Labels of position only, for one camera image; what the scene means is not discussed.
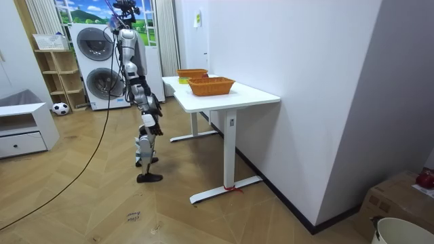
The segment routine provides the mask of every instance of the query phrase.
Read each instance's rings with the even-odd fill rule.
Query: black baseboard
[[[200,114],[203,116],[203,118],[209,121],[208,116],[205,113],[200,112]],[[218,132],[218,134],[222,138],[224,138],[224,134],[213,123],[211,123],[211,126],[214,128],[214,130]],[[277,187],[273,183],[271,183],[271,181],[237,147],[235,147],[235,152],[255,172],[256,175],[260,176],[263,179],[264,183],[271,189],[271,191],[273,191],[273,193],[280,199],[280,201],[282,201],[282,203],[285,204],[285,206],[292,212],[292,214],[294,214],[294,216],[297,217],[297,219],[312,235],[315,235],[318,232],[321,232],[331,227],[332,225],[348,218],[349,216],[356,214],[360,209],[360,205],[358,205],[348,211],[339,214],[338,216],[335,216],[325,222],[322,222],[321,224],[314,226],[312,223],[310,223],[307,220],[307,218],[303,215],[303,213],[301,213],[296,208],[296,206],[294,206],[294,204],[292,204],[291,201],[288,198],[286,198],[285,195],[279,189],[277,189]]]

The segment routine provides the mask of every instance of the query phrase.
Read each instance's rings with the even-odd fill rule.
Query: stacked washer and dryer
[[[123,95],[125,83],[116,57],[112,69],[114,40],[106,25],[72,24],[69,31],[92,110],[107,109],[111,87],[110,108],[131,106]]]

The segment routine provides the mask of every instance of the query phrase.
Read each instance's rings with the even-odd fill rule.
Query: desk leg
[[[224,118],[223,184],[226,188],[234,186],[235,177],[235,139],[237,135],[237,111],[228,110]]]
[[[199,138],[199,137],[214,135],[214,134],[218,133],[215,130],[207,131],[207,132],[201,132],[201,133],[197,132],[197,113],[191,113],[190,114],[190,123],[191,123],[191,135],[178,136],[175,138],[171,138],[170,142],[177,142],[180,140],[187,140],[187,139],[191,139],[191,138]]]
[[[223,185],[218,188],[207,190],[205,192],[198,193],[190,197],[191,204],[198,203],[200,201],[215,197],[217,195],[228,192],[224,189],[230,187],[241,188],[253,183],[262,181],[259,176],[253,176],[238,182],[234,182],[235,177],[235,135],[237,132],[237,111],[226,111],[226,117],[224,121],[224,175]]]

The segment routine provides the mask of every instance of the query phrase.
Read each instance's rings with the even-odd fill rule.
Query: white desk
[[[189,85],[179,84],[178,77],[163,77],[163,82],[174,89],[174,96],[185,112],[191,114],[191,131],[188,136],[180,136],[170,139],[170,142],[215,134],[217,131],[197,133],[197,112],[204,110],[221,110],[224,118],[224,179],[223,186],[198,193],[190,197],[190,202],[197,203],[210,197],[227,192],[225,188],[241,188],[262,179],[253,176],[238,182],[234,182],[235,174],[235,135],[237,129],[237,109],[247,106],[279,102],[280,98],[253,87],[235,82],[227,95],[196,96]]]

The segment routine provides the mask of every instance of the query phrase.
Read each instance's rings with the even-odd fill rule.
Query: brown basket
[[[196,96],[228,94],[234,82],[224,77],[189,79],[191,90]]]
[[[208,73],[208,70],[204,69],[189,69],[189,70],[177,70],[179,77],[189,77],[189,78],[202,78],[203,74]]]

